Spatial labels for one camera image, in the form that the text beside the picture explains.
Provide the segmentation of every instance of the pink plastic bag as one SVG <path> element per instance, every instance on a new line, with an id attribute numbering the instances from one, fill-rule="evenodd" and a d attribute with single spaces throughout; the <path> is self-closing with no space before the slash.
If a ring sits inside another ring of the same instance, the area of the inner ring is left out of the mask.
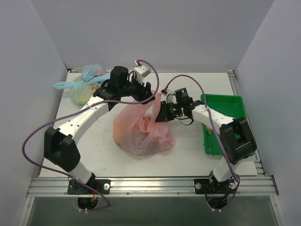
<path id="1" fill-rule="evenodd" d="M 168 122 L 155 122 L 160 111 L 161 93 L 146 105 L 127 105 L 113 121 L 113 139 L 123 150 L 148 155 L 165 151 L 174 145 Z M 146 112 L 152 107 L 152 116 Z"/>

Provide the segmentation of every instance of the white table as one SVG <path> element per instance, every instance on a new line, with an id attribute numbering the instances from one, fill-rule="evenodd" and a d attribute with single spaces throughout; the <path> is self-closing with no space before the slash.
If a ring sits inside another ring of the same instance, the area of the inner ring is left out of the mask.
<path id="1" fill-rule="evenodd" d="M 233 95 L 226 73 L 187 73 L 194 77 L 208 94 Z M 80 73 L 69 73 L 67 81 L 73 81 Z M 165 87 L 178 73 L 160 73 L 160 89 Z M 145 81 L 155 89 L 156 78 L 150 74 Z M 188 78 L 178 78 L 170 85 L 176 90 L 186 87 L 194 100 L 200 99 L 199 87 Z M 69 99 L 68 90 L 63 92 L 57 117 L 78 111 Z M 195 121 L 190 126 L 183 126 L 178 120 L 170 122 L 170 129 L 175 137 L 172 149 L 148 156 L 136 156 L 121 150 L 112 138 L 112 122 L 125 105 L 116 105 L 109 113 L 101 117 L 83 135 L 78 143 L 83 164 L 97 177 L 173 177 L 173 176 L 208 176 L 220 160 L 220 156 L 205 154 L 202 124 Z M 55 123 L 54 128 L 67 120 Z M 239 175 L 257 175 L 254 157 L 246 159 L 237 169 Z M 44 166 L 60 169 L 45 159 Z M 58 173 L 42 169 L 40 177 L 64 177 Z"/>

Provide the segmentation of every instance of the green plastic tray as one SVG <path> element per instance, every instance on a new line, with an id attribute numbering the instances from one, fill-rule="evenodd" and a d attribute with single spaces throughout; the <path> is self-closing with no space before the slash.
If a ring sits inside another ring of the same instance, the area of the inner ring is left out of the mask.
<path id="1" fill-rule="evenodd" d="M 233 118 L 244 117 L 246 119 L 245 105 L 242 97 L 240 96 L 206 94 L 206 101 L 209 107 L 224 115 Z M 203 130 L 205 140 L 205 153 L 211 155 L 222 155 L 222 150 L 216 140 L 214 133 L 211 133 L 209 135 L 206 130 L 206 125 L 203 125 Z"/>

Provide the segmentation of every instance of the white wall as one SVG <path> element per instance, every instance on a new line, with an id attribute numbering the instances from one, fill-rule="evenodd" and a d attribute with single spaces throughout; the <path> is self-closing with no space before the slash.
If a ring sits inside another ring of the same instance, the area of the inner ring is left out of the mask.
<path id="1" fill-rule="evenodd" d="M 300 225 L 301 1 L 275 0 L 237 69 L 263 161 L 288 226 Z"/>
<path id="2" fill-rule="evenodd" d="M 54 82 L 67 71 L 29 0 L 0 3 L 0 225 L 14 226 L 23 208 L 34 167 L 22 156 L 23 140 L 54 118 L 60 92 Z M 43 133 L 29 143 L 41 161 Z"/>
<path id="3" fill-rule="evenodd" d="M 236 69 L 274 0 L 32 0 L 68 68 Z"/>

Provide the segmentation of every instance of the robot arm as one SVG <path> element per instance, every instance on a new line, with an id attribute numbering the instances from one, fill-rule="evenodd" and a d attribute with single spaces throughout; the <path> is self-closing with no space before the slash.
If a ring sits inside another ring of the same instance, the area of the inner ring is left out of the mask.
<path id="1" fill-rule="evenodd" d="M 171 121 L 178 116 L 185 115 L 211 127 L 207 108 L 210 109 L 213 125 L 220 135 L 222 145 L 234 171 L 243 159 L 249 157 L 256 150 L 257 146 L 246 119 L 234 119 L 209 107 L 206 108 L 204 102 L 193 101 L 186 88 L 178 89 L 175 92 L 170 90 L 162 90 L 161 92 L 168 100 L 161 102 L 161 109 L 156 122 Z M 176 97 L 177 103 L 173 103 L 173 96 Z M 212 171 L 211 176 L 217 184 L 231 178 L 231 172 L 224 157 Z"/>
<path id="2" fill-rule="evenodd" d="M 151 97 L 151 85 L 144 86 L 143 78 L 150 74 L 150 69 L 144 65 L 134 68 L 132 80 L 129 79 L 128 69 L 116 66 L 111 71 L 109 80 L 95 91 L 88 103 L 83 107 L 90 107 L 87 111 L 77 115 L 57 129 L 48 128 L 44 137 L 44 157 L 80 182 L 87 184 L 95 175 L 80 161 L 80 153 L 76 144 L 83 134 L 101 116 L 109 112 L 117 103 L 93 104 L 104 100 L 120 101 L 122 97 L 132 96 L 137 101 Z"/>

